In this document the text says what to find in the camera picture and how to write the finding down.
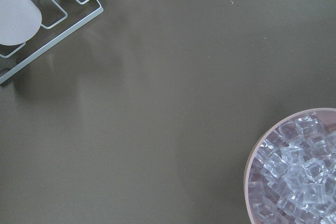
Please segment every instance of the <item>ice cube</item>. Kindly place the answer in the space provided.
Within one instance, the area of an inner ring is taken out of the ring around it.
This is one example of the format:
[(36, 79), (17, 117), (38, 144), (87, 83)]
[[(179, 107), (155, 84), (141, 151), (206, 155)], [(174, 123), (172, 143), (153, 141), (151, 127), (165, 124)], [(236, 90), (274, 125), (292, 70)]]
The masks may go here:
[(264, 185), (264, 192), (265, 192), (265, 198), (272, 201), (274, 204), (276, 204), (279, 200), (279, 195), (277, 195), (274, 190), (267, 185)]
[(279, 132), (283, 136), (286, 143), (294, 141), (302, 137), (299, 129), (297, 129), (294, 121), (288, 121), (279, 126)]
[(294, 216), (294, 217), (300, 217), (302, 210), (297, 208), (295, 206), (295, 203), (293, 203), (291, 200), (289, 200), (288, 197), (280, 198), (277, 202), (277, 207), (280, 208), (282, 211), (284, 211), (286, 214)]
[(264, 199), (264, 185), (262, 182), (249, 182), (248, 183), (248, 200), (250, 204), (262, 203)]
[(263, 166), (264, 166), (264, 164), (261, 163), (258, 159), (256, 159), (256, 158), (253, 159), (251, 168), (262, 169)]
[(284, 180), (279, 181), (277, 186), (274, 188), (274, 191), (282, 198), (285, 198), (291, 192), (291, 189), (288, 188), (287, 183)]
[(303, 159), (303, 149), (300, 147), (282, 147), (281, 158), (289, 164), (300, 164), (305, 160)]
[(310, 137), (307, 138), (307, 143), (310, 146), (314, 147), (316, 145), (325, 144), (324, 139), (325, 139), (325, 136), (323, 136), (323, 135), (320, 135), (320, 134), (313, 135), (313, 136), (310, 136)]
[(273, 187), (273, 184), (278, 183), (277, 179), (273, 176), (273, 174), (265, 167), (261, 169), (260, 174), (268, 182), (267, 185), (269, 187)]
[(329, 146), (333, 150), (333, 152), (336, 152), (336, 131), (331, 132), (327, 136), (326, 142), (329, 144)]
[(303, 184), (303, 200), (308, 204), (324, 204), (326, 203), (325, 186), (322, 184)]
[(326, 196), (326, 202), (324, 204), (312, 204), (310, 212), (315, 216), (326, 217), (336, 210), (336, 204), (332, 196)]
[(325, 193), (329, 194), (333, 197), (335, 197), (336, 195), (336, 180), (334, 180), (331, 177), (326, 177), (323, 179), (323, 184), (325, 186)]
[(321, 156), (319, 157), (320, 160), (324, 162), (325, 167), (329, 171), (329, 175), (333, 173), (333, 170), (336, 169), (336, 155), (335, 154), (330, 154), (326, 156)]
[(275, 213), (273, 216), (271, 216), (266, 224), (290, 224), (290, 222), (286, 219), (286, 217), (282, 216), (279, 213)]
[(315, 157), (320, 157), (332, 154), (333, 150), (325, 141), (321, 141), (321, 143), (311, 147), (311, 153)]
[(266, 140), (268, 140), (270, 143), (272, 143), (277, 148), (285, 146), (284, 138), (276, 131), (272, 131), (267, 137)]
[(272, 153), (265, 161), (264, 167), (268, 169), (274, 177), (279, 178), (286, 172), (288, 165), (278, 154)]
[(325, 135), (326, 133), (324, 124), (310, 116), (295, 119), (294, 122), (305, 138), (314, 135)]
[(333, 212), (326, 217), (324, 217), (323, 220), (321, 220), (321, 224), (335, 224), (336, 223), (336, 212)]
[(277, 148), (268, 139), (266, 139), (259, 146), (256, 153), (256, 158), (260, 162), (264, 162), (269, 157), (269, 155), (271, 155), (276, 150)]
[(329, 177), (336, 180), (336, 168), (335, 167), (330, 171)]
[(260, 176), (260, 170), (251, 168), (250, 174), (248, 175), (248, 181), (260, 181), (261, 176)]
[(314, 216), (310, 212), (302, 212), (301, 216), (295, 219), (296, 224), (318, 224), (319, 217)]
[(265, 223), (277, 212), (277, 206), (266, 198), (261, 204), (253, 204), (252, 207), (255, 215)]
[(294, 165), (283, 175), (283, 178), (290, 189), (300, 190), (302, 184), (308, 183), (309, 180), (304, 171), (305, 169), (301, 165)]
[(298, 147), (303, 150), (306, 150), (310, 147), (306, 140), (299, 138), (289, 143), (289, 147)]
[(324, 176), (328, 174), (328, 170), (322, 160), (312, 158), (303, 165), (308, 178), (317, 183), (322, 181)]
[(303, 199), (303, 192), (300, 191), (300, 193), (297, 195), (297, 201), (296, 201), (297, 207), (305, 212), (309, 212), (311, 208), (311, 204), (308, 204)]

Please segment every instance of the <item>white cylinder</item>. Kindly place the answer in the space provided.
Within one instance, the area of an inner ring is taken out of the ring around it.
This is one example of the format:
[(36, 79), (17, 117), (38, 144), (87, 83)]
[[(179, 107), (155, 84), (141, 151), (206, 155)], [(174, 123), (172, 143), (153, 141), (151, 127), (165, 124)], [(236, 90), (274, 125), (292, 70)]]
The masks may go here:
[(42, 22), (31, 0), (0, 0), (0, 44), (21, 44), (35, 35)]

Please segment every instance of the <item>bowl rim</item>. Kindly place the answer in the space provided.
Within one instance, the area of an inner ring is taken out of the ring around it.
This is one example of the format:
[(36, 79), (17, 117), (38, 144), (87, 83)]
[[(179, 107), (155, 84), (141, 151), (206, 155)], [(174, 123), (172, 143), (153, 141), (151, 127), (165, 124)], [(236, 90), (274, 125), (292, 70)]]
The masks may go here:
[(319, 112), (319, 111), (328, 111), (328, 112), (335, 112), (336, 113), (336, 109), (335, 108), (315, 108), (315, 109), (308, 109), (308, 110), (303, 110), (297, 113), (294, 113), (292, 115), (287, 116), (286, 118), (282, 119), (281, 121), (279, 121), (278, 123), (276, 123), (275, 125), (273, 125), (269, 130), (267, 130), (261, 137), (260, 139), (256, 142), (256, 144), (253, 146), (248, 158), (247, 158), (247, 162), (245, 165), (245, 171), (244, 171), (244, 198), (245, 198), (245, 205), (247, 208), (247, 213), (248, 216), (250, 218), (251, 224), (257, 224), (258, 222), (256, 222), (255, 220), (255, 216), (252, 212), (251, 209), (251, 205), (249, 204), (249, 200), (248, 200), (248, 176), (251, 170), (251, 165), (253, 162), (253, 158), (255, 157), (258, 147), (259, 145), (262, 143), (262, 141), (265, 140), (265, 138), (273, 131), (275, 130), (277, 127), (279, 127), (279, 125), (283, 124), (286, 121), (289, 121), (293, 118), (299, 117), (300, 115), (303, 114), (308, 114), (308, 113), (312, 113), (312, 112)]

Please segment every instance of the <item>table surface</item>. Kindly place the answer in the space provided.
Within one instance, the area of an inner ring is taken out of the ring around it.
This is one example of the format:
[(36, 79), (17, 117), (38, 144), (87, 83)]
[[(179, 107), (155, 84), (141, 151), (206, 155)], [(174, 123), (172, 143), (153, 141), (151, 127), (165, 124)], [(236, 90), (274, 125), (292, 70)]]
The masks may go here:
[(336, 1), (101, 2), (1, 87), (0, 223), (249, 223), (253, 145), (336, 107)]

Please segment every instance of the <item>wire rack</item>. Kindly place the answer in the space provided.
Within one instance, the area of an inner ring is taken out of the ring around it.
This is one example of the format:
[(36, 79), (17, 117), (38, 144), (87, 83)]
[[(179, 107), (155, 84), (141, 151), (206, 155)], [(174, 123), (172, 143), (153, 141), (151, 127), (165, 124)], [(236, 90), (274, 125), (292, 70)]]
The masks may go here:
[(21, 45), (0, 45), (0, 84), (103, 12), (98, 0), (32, 1), (42, 13), (40, 30)]

